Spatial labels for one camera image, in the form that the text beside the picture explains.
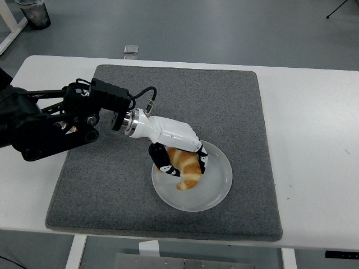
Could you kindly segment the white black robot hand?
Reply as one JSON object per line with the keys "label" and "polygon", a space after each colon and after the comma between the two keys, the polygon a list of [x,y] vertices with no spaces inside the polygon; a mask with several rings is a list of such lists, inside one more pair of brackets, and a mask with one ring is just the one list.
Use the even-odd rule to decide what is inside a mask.
{"label": "white black robot hand", "polygon": [[195,131],[187,123],[158,116],[148,117],[142,109],[135,109],[130,113],[125,134],[131,138],[149,138],[149,154],[155,166],[162,172],[177,177],[182,175],[173,166],[166,151],[167,147],[172,147],[194,152],[201,174],[205,173],[208,154]]}

